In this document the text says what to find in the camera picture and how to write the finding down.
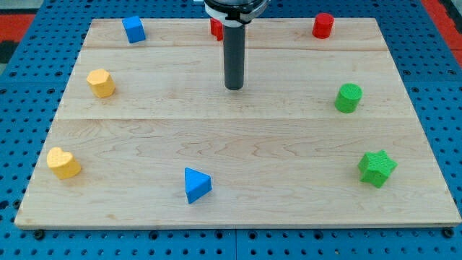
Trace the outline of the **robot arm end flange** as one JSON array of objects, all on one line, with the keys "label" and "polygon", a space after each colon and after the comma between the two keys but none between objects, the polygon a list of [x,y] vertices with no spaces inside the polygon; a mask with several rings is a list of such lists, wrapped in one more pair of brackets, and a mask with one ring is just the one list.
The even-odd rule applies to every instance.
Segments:
[{"label": "robot arm end flange", "polygon": [[240,27],[264,13],[270,0],[204,0],[206,13],[226,27]]}]

